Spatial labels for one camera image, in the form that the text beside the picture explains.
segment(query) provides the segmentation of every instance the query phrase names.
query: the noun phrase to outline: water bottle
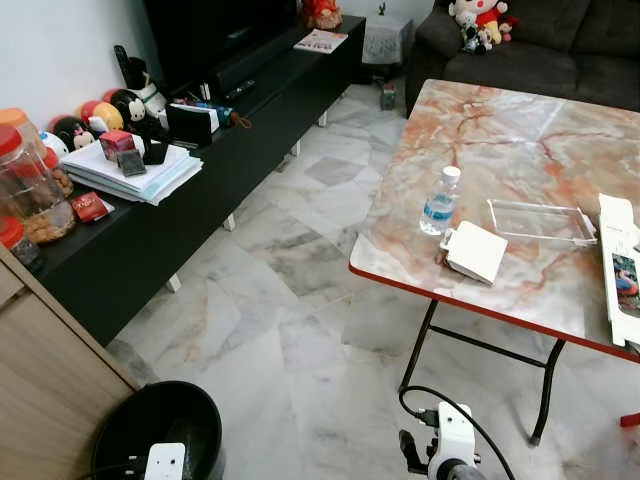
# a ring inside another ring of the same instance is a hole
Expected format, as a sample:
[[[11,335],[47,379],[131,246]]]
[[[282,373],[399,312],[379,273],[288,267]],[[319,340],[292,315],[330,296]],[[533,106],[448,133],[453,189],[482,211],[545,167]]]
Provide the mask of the water bottle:
[[[420,228],[424,233],[441,235],[449,226],[458,197],[456,186],[459,179],[459,168],[448,166],[442,169],[440,179],[434,185],[420,216]]]

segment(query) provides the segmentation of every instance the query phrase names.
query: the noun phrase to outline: white wall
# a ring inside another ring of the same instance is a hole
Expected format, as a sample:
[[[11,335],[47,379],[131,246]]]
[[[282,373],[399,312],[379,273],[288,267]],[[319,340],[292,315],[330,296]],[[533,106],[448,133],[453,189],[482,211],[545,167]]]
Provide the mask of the white wall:
[[[384,0],[387,4],[385,15],[413,18],[417,27],[427,18],[433,8],[433,0]],[[338,0],[342,11],[351,15],[377,15],[378,5],[383,0]]]
[[[160,74],[142,0],[5,0],[0,16],[0,108],[43,128],[124,80],[113,45]]]

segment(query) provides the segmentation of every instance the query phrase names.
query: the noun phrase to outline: black metal table leg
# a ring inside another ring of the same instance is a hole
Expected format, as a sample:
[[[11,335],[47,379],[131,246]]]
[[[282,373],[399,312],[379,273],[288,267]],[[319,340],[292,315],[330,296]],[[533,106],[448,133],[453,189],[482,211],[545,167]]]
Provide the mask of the black metal table leg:
[[[411,375],[413,374],[413,369],[416,368],[416,363],[418,362],[418,357],[420,356],[420,350],[422,350],[424,337],[427,335],[427,330],[429,330],[429,325],[431,324],[431,318],[433,318],[433,313],[436,311],[437,306],[438,301],[431,300],[429,308],[427,309],[427,313],[425,314],[424,320],[422,321],[422,325],[420,326],[416,344],[413,346],[413,352],[411,352],[411,358],[409,359],[409,364],[407,365],[407,369],[404,372],[404,377],[402,377],[402,383],[400,384],[399,388],[409,385]]]
[[[542,385],[542,399],[540,400],[540,411],[538,412],[538,421],[536,427],[533,430],[533,435],[529,439],[532,445],[540,445],[540,437],[542,437],[542,431],[547,423],[547,417],[549,416],[549,403],[551,401],[551,383],[553,382],[553,370],[556,367],[556,362],[564,347],[565,340],[556,340],[555,345],[551,349],[549,359],[544,367],[544,383]]]

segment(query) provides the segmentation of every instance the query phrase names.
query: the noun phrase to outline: wooden cabinet door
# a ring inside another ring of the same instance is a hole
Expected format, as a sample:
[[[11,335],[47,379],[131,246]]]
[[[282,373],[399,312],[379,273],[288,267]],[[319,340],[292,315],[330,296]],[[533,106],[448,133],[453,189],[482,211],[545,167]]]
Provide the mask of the wooden cabinet door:
[[[74,478],[133,389],[34,294],[0,309],[0,478]]]

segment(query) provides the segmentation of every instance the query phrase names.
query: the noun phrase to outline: television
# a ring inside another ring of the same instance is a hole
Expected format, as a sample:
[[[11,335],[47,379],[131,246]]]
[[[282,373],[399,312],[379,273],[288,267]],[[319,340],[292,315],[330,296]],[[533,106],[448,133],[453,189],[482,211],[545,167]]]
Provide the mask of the television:
[[[297,19],[297,0],[144,3],[171,91],[215,74],[216,66],[241,59],[292,28]]]

